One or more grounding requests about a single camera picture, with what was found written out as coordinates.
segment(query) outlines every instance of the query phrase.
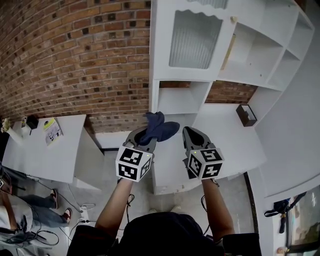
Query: jeans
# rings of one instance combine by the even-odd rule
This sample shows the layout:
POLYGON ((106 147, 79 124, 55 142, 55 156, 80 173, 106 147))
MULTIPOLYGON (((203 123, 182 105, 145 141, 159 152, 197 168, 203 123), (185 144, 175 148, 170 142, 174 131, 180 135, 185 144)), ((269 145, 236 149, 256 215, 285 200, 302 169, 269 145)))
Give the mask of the jeans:
POLYGON ((20 198, 31 206, 33 215, 32 226, 40 226, 40 223, 50 228, 68 226, 67 220, 63 216, 50 210, 50 208, 55 208, 55 200, 51 195, 43 198, 30 194, 21 196, 20 198))

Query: fiducial marker cube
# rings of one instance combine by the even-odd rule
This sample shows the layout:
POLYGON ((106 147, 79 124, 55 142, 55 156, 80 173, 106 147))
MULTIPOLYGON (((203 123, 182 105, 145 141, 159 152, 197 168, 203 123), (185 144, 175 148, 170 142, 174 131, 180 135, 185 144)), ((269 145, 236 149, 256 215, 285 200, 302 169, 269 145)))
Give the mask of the fiducial marker cube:
POLYGON ((152 153, 121 146, 115 160, 116 175, 138 182, 150 170, 152 157, 152 153))
POLYGON ((223 161, 219 148, 191 150, 187 166, 198 179, 212 179, 218 176, 223 161))

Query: cabinet door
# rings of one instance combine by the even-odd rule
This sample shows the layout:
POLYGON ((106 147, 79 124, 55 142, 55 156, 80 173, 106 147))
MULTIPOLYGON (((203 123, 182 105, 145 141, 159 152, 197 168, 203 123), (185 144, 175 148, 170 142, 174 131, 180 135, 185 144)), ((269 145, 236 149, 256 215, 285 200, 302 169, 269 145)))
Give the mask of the cabinet door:
POLYGON ((154 31, 150 46, 154 54, 153 79, 216 79, 236 25, 228 0, 217 3, 161 0, 154 5, 156 15, 151 17, 154 31))

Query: white wall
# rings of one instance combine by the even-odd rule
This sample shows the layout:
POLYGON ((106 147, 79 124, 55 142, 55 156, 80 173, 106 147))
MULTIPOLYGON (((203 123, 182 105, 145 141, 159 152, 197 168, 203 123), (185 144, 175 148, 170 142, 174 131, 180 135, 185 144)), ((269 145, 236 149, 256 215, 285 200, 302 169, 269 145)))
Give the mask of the white wall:
POLYGON ((320 174, 320 7, 313 0, 308 1, 307 15, 315 33, 305 59, 256 126, 267 157, 261 166, 266 196, 280 193, 273 199, 284 199, 282 192, 289 189, 291 196, 302 193, 301 184, 320 174))

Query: small box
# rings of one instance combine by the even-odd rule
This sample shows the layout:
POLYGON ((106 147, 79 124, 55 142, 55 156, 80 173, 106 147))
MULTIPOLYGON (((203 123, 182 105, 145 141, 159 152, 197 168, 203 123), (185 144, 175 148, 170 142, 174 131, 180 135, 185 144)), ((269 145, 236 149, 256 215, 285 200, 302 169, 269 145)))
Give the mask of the small box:
POLYGON ((36 129, 38 127, 38 119, 34 115, 28 116, 26 120, 26 124, 31 128, 31 130, 36 129))
POLYGON ((248 104, 240 104, 236 112, 244 127, 253 126, 257 121, 254 112, 248 104))
POLYGON ((116 175, 138 182, 150 170, 152 157, 152 153, 121 146, 115 160, 116 175))
POLYGON ((223 161, 219 148, 191 150, 187 167, 200 180, 212 179, 218 176, 223 161))

